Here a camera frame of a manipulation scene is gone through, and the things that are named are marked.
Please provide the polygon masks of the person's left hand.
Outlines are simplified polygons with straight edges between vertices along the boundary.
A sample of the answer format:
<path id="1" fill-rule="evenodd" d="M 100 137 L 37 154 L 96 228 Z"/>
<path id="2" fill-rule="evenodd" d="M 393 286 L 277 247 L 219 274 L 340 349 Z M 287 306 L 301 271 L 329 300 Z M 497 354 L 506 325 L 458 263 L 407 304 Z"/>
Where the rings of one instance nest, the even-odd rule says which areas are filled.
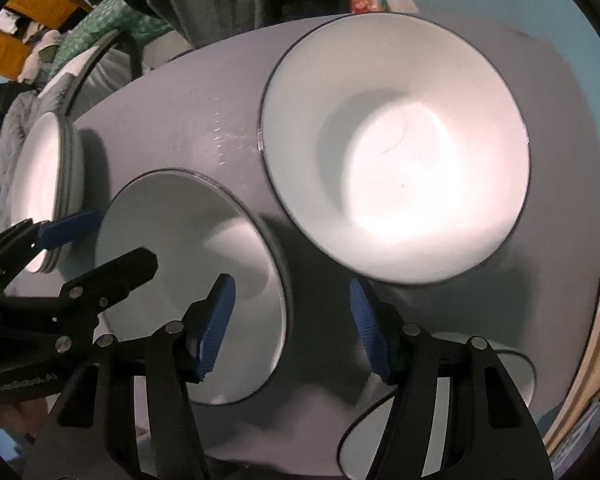
<path id="1" fill-rule="evenodd" d="M 47 414 L 45 398 L 0 404 L 0 428 L 36 439 Z"/>

